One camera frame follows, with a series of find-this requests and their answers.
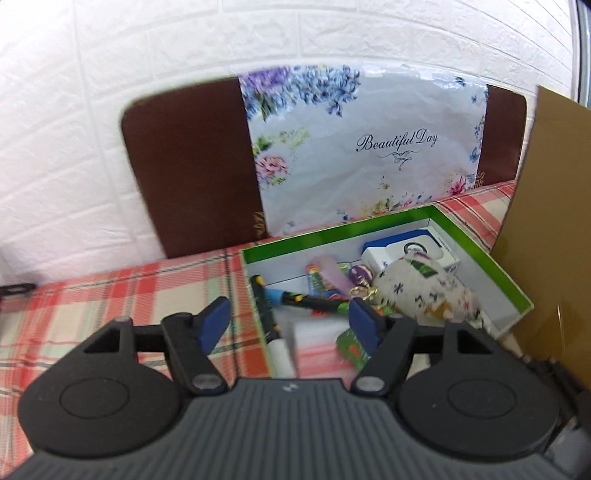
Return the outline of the green card game box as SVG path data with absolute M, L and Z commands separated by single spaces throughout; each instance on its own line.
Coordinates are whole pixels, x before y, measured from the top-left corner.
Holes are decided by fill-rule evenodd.
M 343 359 L 361 371 L 394 326 L 397 316 L 388 315 L 380 321 L 360 320 L 337 338 L 337 350 Z

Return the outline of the floral drawstring fabric pouch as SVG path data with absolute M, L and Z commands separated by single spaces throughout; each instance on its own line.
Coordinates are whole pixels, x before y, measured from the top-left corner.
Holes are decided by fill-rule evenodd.
M 455 274 L 421 253 L 392 262 L 374 279 L 380 301 L 422 326 L 467 322 L 484 327 L 483 308 L 476 294 Z

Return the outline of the purple doll keychain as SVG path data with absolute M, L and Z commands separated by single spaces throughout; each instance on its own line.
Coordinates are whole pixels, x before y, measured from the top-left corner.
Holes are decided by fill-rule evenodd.
M 335 295 L 332 297 L 341 297 L 345 299 L 361 298 L 372 303 L 378 302 L 378 290 L 374 286 L 374 274 L 369 267 L 363 264 L 352 264 L 352 268 L 349 270 L 349 279 L 353 282 L 353 288 L 349 293 L 346 293 L 346 287 L 342 286 L 342 282 L 345 278 L 342 277 L 341 271 L 337 263 L 331 255 L 320 255 L 317 256 L 318 260 L 322 261 L 322 273 L 325 274 L 325 278 L 332 284 L 339 286 L 342 290 L 342 295 Z

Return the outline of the pink zip bag pack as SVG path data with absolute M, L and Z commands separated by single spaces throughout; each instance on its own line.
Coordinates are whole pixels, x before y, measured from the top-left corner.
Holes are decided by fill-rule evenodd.
M 337 339 L 349 328 L 346 320 L 308 319 L 294 322 L 293 352 L 297 377 L 337 378 L 349 387 L 356 376 L 353 364 L 338 351 Z

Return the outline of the white blue device box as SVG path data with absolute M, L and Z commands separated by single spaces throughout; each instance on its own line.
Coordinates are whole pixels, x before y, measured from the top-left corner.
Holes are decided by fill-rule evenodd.
M 394 260 L 419 253 L 436 261 L 442 268 L 454 273 L 460 259 L 432 227 L 410 230 L 363 244 L 361 260 L 374 274 L 384 271 Z

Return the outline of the black green marker pen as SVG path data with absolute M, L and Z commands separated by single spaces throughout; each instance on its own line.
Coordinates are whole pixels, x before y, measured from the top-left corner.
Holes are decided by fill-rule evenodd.
M 290 306 L 327 314 L 349 314 L 349 302 L 338 298 L 318 297 L 273 288 L 266 288 L 266 296 L 273 305 Z

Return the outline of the white black marker pen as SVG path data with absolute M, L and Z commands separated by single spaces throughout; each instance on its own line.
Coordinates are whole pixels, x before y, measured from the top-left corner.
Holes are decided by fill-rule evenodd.
M 256 301 L 256 309 L 259 312 L 259 320 L 263 326 L 264 340 L 266 340 L 266 348 L 270 355 L 274 377 L 294 378 L 297 376 L 294 362 L 291 359 L 287 341 L 281 336 L 280 327 L 276 324 L 276 319 L 274 319 L 273 307 L 266 295 L 266 284 L 263 277 L 253 275 L 250 277 L 249 282 L 250 287 L 252 287 L 253 298 Z

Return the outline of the blue red card box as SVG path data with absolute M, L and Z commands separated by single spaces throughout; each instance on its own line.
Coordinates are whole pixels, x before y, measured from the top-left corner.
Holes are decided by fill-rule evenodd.
M 349 262 L 338 262 L 339 271 L 341 271 L 342 277 L 345 281 L 342 282 L 342 286 L 346 287 L 346 293 L 353 288 L 353 282 L 349 279 L 349 270 L 352 268 L 352 264 Z M 308 289 L 311 295 L 321 297 L 332 297 L 335 295 L 342 295 L 342 290 L 339 286 L 336 286 L 329 282 L 325 278 L 325 274 L 322 273 L 322 261 L 318 260 L 317 257 L 311 259 L 311 263 L 307 266 L 307 278 L 308 278 Z

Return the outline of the green cardboard storage box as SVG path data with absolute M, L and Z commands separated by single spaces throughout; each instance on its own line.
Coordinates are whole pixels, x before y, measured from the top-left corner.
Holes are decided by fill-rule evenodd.
M 352 301 L 424 326 L 466 321 L 498 339 L 531 300 L 465 231 L 435 206 L 353 222 L 246 249 L 283 337 L 270 342 L 280 377 L 351 384 L 369 359 L 349 327 Z

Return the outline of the brown cardboard panel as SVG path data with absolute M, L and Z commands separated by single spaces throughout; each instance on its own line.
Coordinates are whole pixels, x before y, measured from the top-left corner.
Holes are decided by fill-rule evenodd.
M 590 111 L 544 87 L 493 258 L 534 303 L 524 353 L 590 380 Z

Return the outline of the red plaid bed blanket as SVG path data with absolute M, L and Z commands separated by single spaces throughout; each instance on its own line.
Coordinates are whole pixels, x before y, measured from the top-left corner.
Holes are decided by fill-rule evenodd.
M 137 325 L 168 314 L 198 312 L 216 297 L 232 301 L 235 323 L 212 355 L 232 382 L 266 377 L 270 362 L 254 319 L 242 246 L 162 260 L 135 268 L 47 284 L 1 305 L 1 473 L 8 475 L 32 453 L 17 420 L 25 388 L 111 319 Z

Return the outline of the dark brown headboard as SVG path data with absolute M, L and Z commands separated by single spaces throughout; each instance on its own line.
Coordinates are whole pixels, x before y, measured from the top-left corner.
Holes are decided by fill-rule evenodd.
M 170 258 L 273 237 L 264 221 L 240 76 L 138 100 L 122 116 L 133 174 Z M 484 83 L 489 100 L 473 188 L 516 176 L 526 124 L 522 95 Z

